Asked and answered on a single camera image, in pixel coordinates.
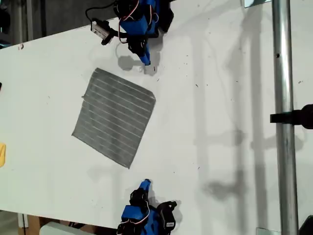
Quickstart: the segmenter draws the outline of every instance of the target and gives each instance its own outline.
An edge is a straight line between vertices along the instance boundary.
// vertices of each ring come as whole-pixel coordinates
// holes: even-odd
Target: wire
[[[149,215],[150,215],[149,203],[148,203],[148,201],[146,201],[146,203],[147,203],[147,207],[148,207],[148,211],[149,211],[146,217],[144,217],[142,220],[140,220],[139,222],[136,222],[136,223],[131,222],[131,221],[128,219],[128,220],[125,221],[125,222],[120,222],[120,224],[125,224],[125,223],[128,223],[128,222],[131,222],[131,223],[137,225],[137,224],[140,224],[140,223],[142,223],[143,221],[145,221],[145,219],[147,219],[147,218],[149,217]]]
[[[158,14],[155,12],[155,13],[153,13],[153,14],[155,14],[156,16],[157,16],[157,21],[156,21],[156,23],[158,22],[158,20],[159,20],[159,16],[158,16]]]
[[[148,212],[147,216],[146,216],[146,217],[144,217],[141,221],[139,221],[139,222],[137,222],[137,223],[134,223],[134,222],[131,222],[131,223],[133,223],[133,224],[140,224],[140,223],[142,223],[142,222],[143,222],[146,218],[148,218],[148,217],[149,217],[149,215],[150,215],[150,208],[149,208],[148,201],[146,201],[146,203],[147,203],[147,207],[148,207],[148,210],[149,210],[149,212]]]
[[[25,219],[24,219],[24,214],[23,215],[23,229],[24,229],[24,235],[26,235],[26,228],[25,228]]]
[[[149,22],[149,25],[151,25],[151,21],[152,21],[152,6],[150,5],[150,22]]]
[[[117,32],[117,36],[118,36],[118,39],[119,39],[119,41],[122,43],[122,44],[125,44],[125,43],[127,43],[127,41],[122,41],[121,40],[121,21],[122,21],[122,19],[123,18],[121,18],[121,19],[119,19],[119,22],[118,22],[118,32]]]
[[[134,7],[134,9],[130,12],[130,14],[129,14],[128,16],[126,16],[126,17],[124,18],[123,21],[127,20],[127,19],[132,15],[132,13],[134,13],[134,11],[136,11],[138,5],[139,5],[139,0],[137,1],[137,4],[136,4],[136,6]]]
[[[88,12],[89,12],[90,10],[105,9],[105,8],[110,7],[110,6],[113,6],[115,2],[116,2],[116,0],[115,0],[114,2],[112,2],[112,3],[110,3],[109,5],[106,5],[106,6],[88,8],[88,9],[85,11],[85,15],[86,15],[86,17],[88,18],[88,20],[89,20],[90,22],[92,22],[91,19],[90,19],[90,17],[89,17],[89,15],[88,15]]]

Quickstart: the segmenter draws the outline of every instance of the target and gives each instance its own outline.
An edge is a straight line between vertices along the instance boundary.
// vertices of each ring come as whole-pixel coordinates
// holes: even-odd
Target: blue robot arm
[[[149,38],[157,38],[158,30],[166,33],[174,18],[170,8],[172,0],[116,0],[114,11],[126,33],[109,27],[108,21],[92,19],[91,30],[101,37],[102,45],[108,44],[116,36],[128,49],[138,55],[145,65],[150,65]]]
[[[169,235],[176,222],[172,211],[176,202],[161,203],[157,208],[149,205],[150,180],[144,180],[138,189],[131,193],[130,205],[122,214],[118,235]]]

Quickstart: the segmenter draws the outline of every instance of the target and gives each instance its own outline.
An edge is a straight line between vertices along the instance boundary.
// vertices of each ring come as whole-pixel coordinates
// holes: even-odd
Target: silver pole
[[[276,113],[293,110],[290,0],[272,0]],[[294,126],[276,124],[282,235],[297,235]]]

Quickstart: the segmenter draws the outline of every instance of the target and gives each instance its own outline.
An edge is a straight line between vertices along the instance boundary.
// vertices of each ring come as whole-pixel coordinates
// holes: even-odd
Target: white table surface
[[[295,108],[312,102],[312,7],[291,1]],[[280,230],[271,4],[177,0],[172,9],[145,69],[89,27],[0,50],[1,210],[117,227],[149,178],[156,200],[179,202],[173,234]],[[71,136],[95,68],[156,96],[130,169]],[[313,214],[312,144],[313,133],[296,127],[300,224]]]

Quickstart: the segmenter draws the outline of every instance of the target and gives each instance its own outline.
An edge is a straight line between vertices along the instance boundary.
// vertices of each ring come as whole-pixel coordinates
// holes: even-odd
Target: gray cloth
[[[96,69],[83,97],[73,136],[129,168],[156,102],[153,93]]]

